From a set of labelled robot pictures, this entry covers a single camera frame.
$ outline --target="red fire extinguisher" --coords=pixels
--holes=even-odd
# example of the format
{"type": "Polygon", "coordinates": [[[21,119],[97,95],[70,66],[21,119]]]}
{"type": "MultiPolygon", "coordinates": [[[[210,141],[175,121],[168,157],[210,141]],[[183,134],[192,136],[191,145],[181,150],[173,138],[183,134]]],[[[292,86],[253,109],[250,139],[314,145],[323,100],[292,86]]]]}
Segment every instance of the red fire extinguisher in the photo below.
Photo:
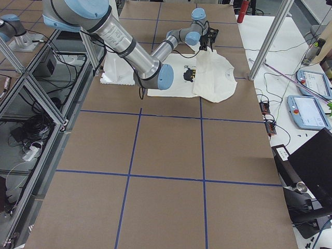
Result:
{"type": "Polygon", "coordinates": [[[240,13],[238,16],[238,23],[243,22],[244,15],[247,13],[248,7],[249,7],[249,0],[244,0],[241,4],[240,13]]]}

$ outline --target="white power adapter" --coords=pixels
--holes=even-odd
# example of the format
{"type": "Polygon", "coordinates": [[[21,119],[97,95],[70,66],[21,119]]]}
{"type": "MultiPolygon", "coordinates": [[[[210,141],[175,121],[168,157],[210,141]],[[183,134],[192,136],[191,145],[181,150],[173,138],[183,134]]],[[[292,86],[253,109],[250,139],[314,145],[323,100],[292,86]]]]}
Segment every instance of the white power adapter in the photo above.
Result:
{"type": "Polygon", "coordinates": [[[43,143],[42,142],[34,142],[31,144],[31,146],[29,147],[29,150],[24,154],[24,156],[22,157],[22,159],[26,162],[30,162],[35,156],[36,154],[41,150],[43,143]]]}

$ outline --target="black monitor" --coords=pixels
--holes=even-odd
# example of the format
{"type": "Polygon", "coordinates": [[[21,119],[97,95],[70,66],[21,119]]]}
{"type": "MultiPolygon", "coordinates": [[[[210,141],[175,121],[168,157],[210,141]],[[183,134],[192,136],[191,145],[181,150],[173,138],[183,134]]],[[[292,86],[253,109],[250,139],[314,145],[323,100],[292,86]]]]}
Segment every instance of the black monitor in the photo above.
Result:
{"type": "Polygon", "coordinates": [[[323,128],[288,160],[319,203],[332,206],[332,134],[323,128]]]}

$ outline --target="blue tablet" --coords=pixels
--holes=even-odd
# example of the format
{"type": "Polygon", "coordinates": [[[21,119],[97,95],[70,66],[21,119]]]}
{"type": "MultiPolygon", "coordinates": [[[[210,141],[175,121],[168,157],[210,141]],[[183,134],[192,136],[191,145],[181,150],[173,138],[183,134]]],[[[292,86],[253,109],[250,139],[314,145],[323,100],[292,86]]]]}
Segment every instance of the blue tablet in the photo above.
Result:
{"type": "Polygon", "coordinates": [[[287,103],[294,123],[300,129],[321,130],[326,127],[331,130],[331,125],[315,97],[290,95],[287,103]]]}
{"type": "MultiPolygon", "coordinates": [[[[332,91],[326,74],[299,70],[296,77],[299,82],[305,80],[306,82],[303,85],[306,87],[314,90],[325,98],[332,100],[332,91]]],[[[311,96],[311,94],[303,88],[300,88],[300,91],[303,95],[311,96]]]]}

